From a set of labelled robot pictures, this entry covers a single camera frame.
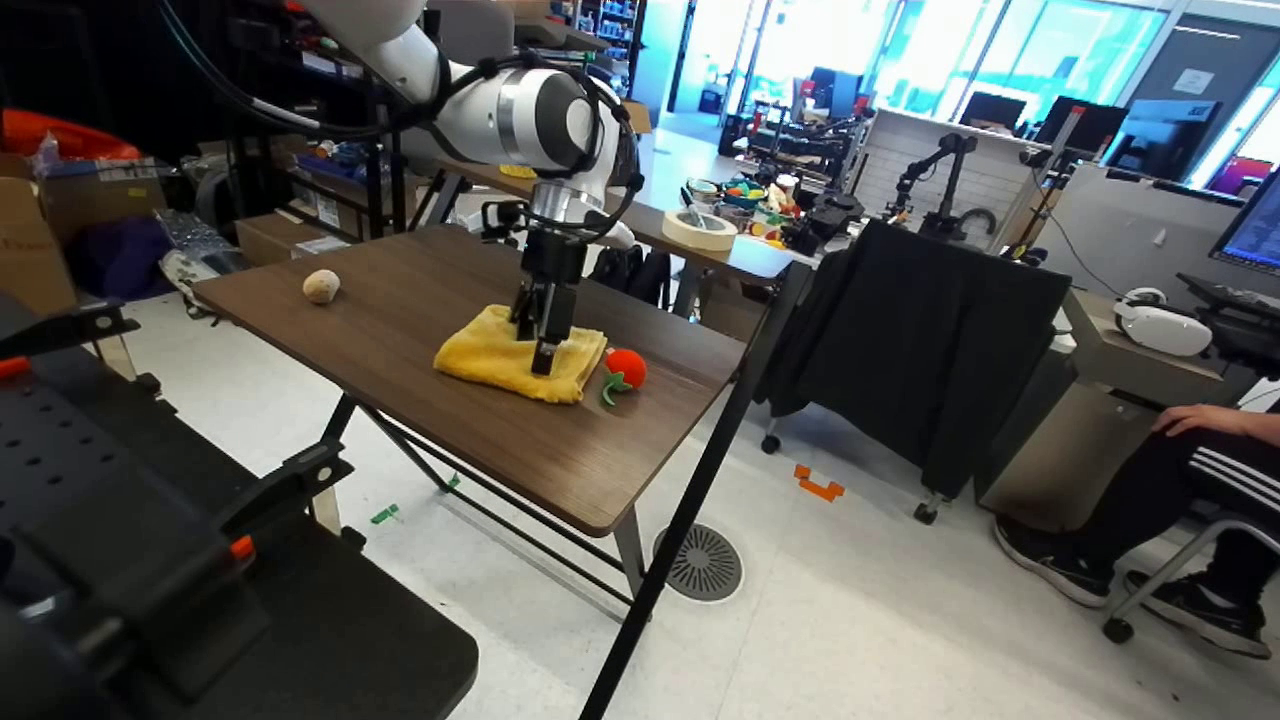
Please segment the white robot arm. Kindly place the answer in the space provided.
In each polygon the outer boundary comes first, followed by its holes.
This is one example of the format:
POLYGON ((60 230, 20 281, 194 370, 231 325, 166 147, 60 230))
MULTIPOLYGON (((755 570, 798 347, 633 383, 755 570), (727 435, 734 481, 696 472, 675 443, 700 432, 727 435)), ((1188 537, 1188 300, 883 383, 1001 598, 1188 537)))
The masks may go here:
POLYGON ((426 0, 304 0, 304 7, 420 114, 445 155, 535 177, 508 325, 532 344, 527 370, 548 376, 572 331, 584 249, 620 223, 607 189, 637 152, 620 96, 586 70, 535 56, 457 66, 420 28, 426 0))

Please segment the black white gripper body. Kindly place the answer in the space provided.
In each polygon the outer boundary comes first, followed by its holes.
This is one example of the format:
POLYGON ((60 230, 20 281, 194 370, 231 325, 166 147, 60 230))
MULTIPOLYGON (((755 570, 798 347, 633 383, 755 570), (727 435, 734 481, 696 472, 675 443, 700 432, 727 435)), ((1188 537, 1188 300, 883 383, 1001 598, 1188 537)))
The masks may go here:
POLYGON ((600 195, 567 179, 540 179, 524 222, 518 267, 535 289, 577 284, 590 245, 637 249, 637 232, 600 195))

